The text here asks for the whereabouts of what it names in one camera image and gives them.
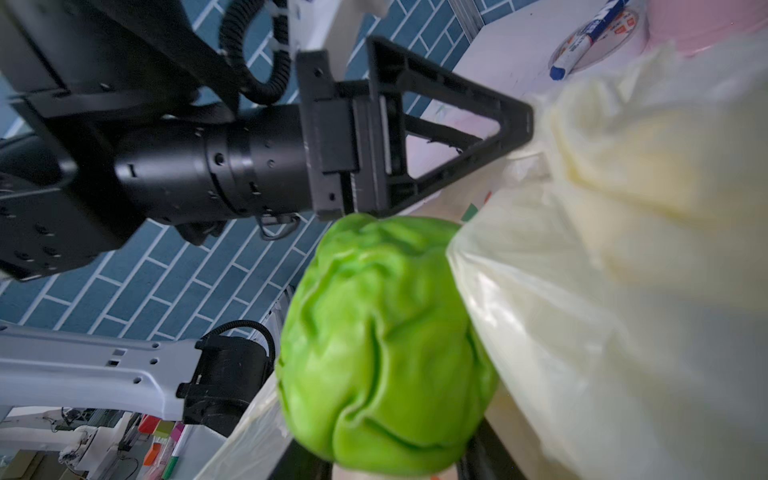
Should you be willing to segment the yellow printed plastic bag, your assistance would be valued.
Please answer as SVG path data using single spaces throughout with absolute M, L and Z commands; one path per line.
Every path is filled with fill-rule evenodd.
M 666 45 L 536 96 L 447 248 L 498 375 L 484 418 L 550 478 L 767 475 L 767 35 Z M 267 380 L 203 479 L 268 479 Z

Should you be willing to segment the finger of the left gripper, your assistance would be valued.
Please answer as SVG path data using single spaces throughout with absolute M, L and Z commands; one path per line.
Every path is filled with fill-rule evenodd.
M 389 40 L 366 41 L 368 93 L 353 104 L 358 169 L 352 173 L 356 213 L 384 218 L 399 213 L 497 158 L 527 144 L 534 133 L 531 105 L 495 92 Z M 497 124 L 487 138 L 405 112 L 415 93 Z M 408 137 L 454 150 L 454 157 L 423 174 L 408 170 Z

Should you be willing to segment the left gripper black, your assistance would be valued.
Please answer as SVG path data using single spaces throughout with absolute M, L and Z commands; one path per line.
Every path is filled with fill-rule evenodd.
M 338 219 L 343 195 L 320 191 L 301 107 L 248 109 L 222 124 L 158 121 L 119 141 L 115 174 L 136 209 L 166 225 L 304 211 Z

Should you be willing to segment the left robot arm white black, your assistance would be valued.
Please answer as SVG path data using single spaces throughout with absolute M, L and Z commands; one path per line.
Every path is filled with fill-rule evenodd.
M 380 36 L 386 1 L 233 1 L 218 44 L 177 1 L 5 1 L 1 71 L 29 125 L 1 143 L 1 274 L 90 264 L 152 219 L 201 245 L 300 214 L 395 215 L 528 143 L 530 105 Z

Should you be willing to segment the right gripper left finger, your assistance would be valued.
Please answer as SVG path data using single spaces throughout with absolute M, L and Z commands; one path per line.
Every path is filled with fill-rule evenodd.
M 332 470 L 332 463 L 320 459 L 292 440 L 268 480 L 331 480 Z

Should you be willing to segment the dark green wrinkled fruit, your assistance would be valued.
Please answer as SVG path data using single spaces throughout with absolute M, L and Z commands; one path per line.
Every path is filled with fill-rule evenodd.
M 498 375 L 447 259 L 456 223 L 353 214 L 295 291 L 276 375 L 287 426 L 349 470 L 417 477 L 456 463 Z

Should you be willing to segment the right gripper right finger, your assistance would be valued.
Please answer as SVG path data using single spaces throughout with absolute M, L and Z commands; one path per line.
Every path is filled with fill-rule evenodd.
M 481 421 L 457 463 L 459 480 L 526 480 L 489 422 Z

